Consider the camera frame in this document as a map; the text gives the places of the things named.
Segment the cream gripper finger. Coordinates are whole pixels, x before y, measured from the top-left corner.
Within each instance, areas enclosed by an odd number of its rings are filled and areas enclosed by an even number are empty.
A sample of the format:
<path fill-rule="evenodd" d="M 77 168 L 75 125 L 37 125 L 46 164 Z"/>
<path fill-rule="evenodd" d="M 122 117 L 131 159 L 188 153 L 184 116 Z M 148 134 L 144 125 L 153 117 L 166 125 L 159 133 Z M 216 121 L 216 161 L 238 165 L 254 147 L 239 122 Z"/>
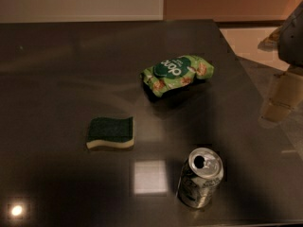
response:
<path fill-rule="evenodd" d="M 269 94 L 261 108 L 261 118 L 277 123 L 285 119 L 303 101 L 303 68 L 290 65 L 274 74 Z"/>

